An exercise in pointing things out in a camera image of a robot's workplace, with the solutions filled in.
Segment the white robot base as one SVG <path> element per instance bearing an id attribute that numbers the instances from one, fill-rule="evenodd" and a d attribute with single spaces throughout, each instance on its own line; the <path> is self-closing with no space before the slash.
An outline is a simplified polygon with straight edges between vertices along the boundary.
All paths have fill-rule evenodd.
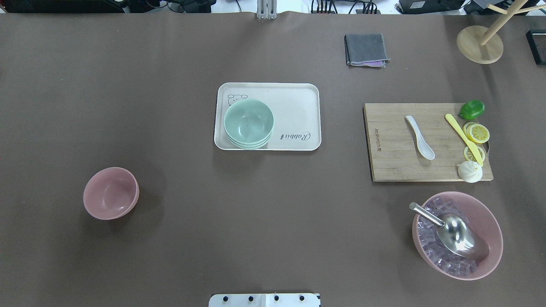
<path id="1" fill-rule="evenodd" d="M 209 307 L 320 307 L 315 293 L 245 293 L 212 295 Z"/>

